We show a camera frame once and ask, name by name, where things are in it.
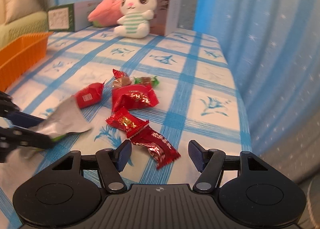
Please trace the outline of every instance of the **qr code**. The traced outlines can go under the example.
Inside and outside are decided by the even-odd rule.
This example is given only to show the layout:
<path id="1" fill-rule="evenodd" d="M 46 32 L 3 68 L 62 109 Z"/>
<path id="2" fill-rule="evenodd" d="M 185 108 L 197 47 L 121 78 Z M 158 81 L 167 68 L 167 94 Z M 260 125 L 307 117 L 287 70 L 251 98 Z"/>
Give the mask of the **qr code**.
<path id="1" fill-rule="evenodd" d="M 88 94 L 82 96 L 82 98 L 84 101 L 90 101 L 90 100 L 92 100 L 92 95 L 90 93 L 88 93 Z"/>

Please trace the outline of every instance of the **red candy wrapper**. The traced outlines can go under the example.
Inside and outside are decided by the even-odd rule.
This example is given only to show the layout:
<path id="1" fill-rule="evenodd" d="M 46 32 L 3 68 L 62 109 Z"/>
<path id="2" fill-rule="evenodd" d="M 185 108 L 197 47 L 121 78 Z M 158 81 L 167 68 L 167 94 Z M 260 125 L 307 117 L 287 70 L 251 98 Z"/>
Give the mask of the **red candy wrapper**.
<path id="1" fill-rule="evenodd" d="M 118 78 L 121 78 L 124 76 L 128 76 L 125 72 L 122 72 L 122 71 L 118 71 L 115 69 L 113 69 L 112 71 L 113 71 L 113 75 L 115 76 L 115 79 L 118 79 Z"/>
<path id="2" fill-rule="evenodd" d="M 143 121 L 133 116 L 128 110 L 122 107 L 115 114 L 111 115 L 106 122 L 119 130 L 127 132 L 127 138 L 132 137 L 143 127 L 148 125 L 149 121 Z"/>
<path id="3" fill-rule="evenodd" d="M 80 109 L 101 101 L 104 83 L 95 82 L 77 92 L 74 96 Z"/>
<path id="4" fill-rule="evenodd" d="M 149 153 L 157 162 L 157 169 L 160 169 L 181 157 L 177 150 L 172 147 L 170 142 L 168 142 L 160 133 L 151 129 L 149 125 L 130 140 L 134 145 L 148 148 Z"/>
<path id="5" fill-rule="evenodd" d="M 154 107 L 158 103 L 151 85 L 132 84 L 112 90 L 112 112 L 122 107 L 127 110 Z"/>

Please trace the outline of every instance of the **cardboard box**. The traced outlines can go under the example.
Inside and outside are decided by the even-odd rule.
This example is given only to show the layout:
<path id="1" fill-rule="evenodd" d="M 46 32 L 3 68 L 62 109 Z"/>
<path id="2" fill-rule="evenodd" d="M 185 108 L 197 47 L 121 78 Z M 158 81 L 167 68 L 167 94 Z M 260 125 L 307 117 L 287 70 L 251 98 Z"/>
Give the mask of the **cardboard box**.
<path id="1" fill-rule="evenodd" d="M 85 0 L 49 8 L 49 30 L 75 32 L 91 26 L 87 17 L 101 1 Z"/>
<path id="2" fill-rule="evenodd" d="M 182 0 L 157 0 L 155 16 L 150 20 L 150 33 L 167 36 L 176 30 Z"/>

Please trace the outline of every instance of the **green box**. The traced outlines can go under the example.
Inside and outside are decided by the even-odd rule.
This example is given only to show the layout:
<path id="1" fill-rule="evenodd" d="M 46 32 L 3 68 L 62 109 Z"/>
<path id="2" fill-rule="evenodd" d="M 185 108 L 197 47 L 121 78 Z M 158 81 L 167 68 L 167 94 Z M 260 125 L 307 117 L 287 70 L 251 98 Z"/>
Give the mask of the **green box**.
<path id="1" fill-rule="evenodd" d="M 88 15 L 102 0 L 85 0 L 48 9 L 49 31 L 76 32 L 92 25 Z"/>

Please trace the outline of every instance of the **robotic claw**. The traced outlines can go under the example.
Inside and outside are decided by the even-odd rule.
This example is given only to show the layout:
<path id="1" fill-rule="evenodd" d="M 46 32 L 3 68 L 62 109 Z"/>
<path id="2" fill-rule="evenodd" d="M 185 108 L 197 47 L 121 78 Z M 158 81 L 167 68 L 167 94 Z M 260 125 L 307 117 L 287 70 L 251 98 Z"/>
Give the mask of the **robotic claw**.
<path id="1" fill-rule="evenodd" d="M 28 130 L 44 119 L 25 114 L 12 102 L 12 97 L 0 91 L 0 117 L 9 119 L 13 128 L 0 127 L 0 163 L 18 146 L 50 149 L 54 142 L 49 136 Z"/>
<path id="2" fill-rule="evenodd" d="M 1 116 L 15 123 L 15 118 L 29 117 L 12 117 L 19 109 L 8 95 L 0 96 Z M 1 143 L 9 144 L 6 149 L 41 148 L 44 142 L 52 146 L 47 136 L 17 127 L 0 128 L 0 136 Z M 0 154 L 7 151 L 1 148 Z M 95 155 L 71 151 L 15 191 L 12 203 L 21 229 L 299 229 L 306 205 L 303 191 L 256 155 L 243 151 L 227 156 L 217 149 L 205 150 L 194 140 L 188 153 L 201 173 L 192 189 L 189 184 L 127 187 L 119 173 L 131 155 L 129 140 Z M 83 177 L 84 170 L 97 170 L 101 188 Z M 237 170 L 238 176 L 220 187 L 225 170 Z"/>

